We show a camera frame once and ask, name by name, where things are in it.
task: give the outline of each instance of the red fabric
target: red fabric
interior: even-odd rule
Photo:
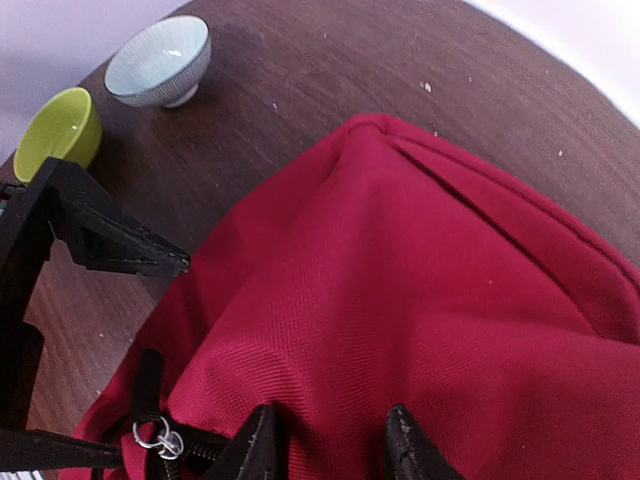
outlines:
[[[469,479],[640,478],[638,284],[521,182],[357,117],[221,222],[77,435],[127,412],[154,348],[179,422],[232,436],[277,404],[294,480],[381,478],[396,402]],[[144,451],[123,448],[142,479]]]

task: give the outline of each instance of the wooden table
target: wooden table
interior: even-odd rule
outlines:
[[[640,133],[587,81],[473,8],[196,0],[180,13],[206,19],[214,42],[189,104],[121,105],[102,86],[104,66],[83,85],[105,128],[91,173],[189,252],[323,136],[383,111],[519,177],[640,265]],[[84,271],[54,246],[27,315],[47,342],[32,427],[72,431],[167,285]]]

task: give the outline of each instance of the green bowl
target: green bowl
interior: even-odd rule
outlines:
[[[18,180],[29,183],[47,157],[87,168],[98,152],[102,124],[84,88],[60,92],[38,112],[13,157]]]

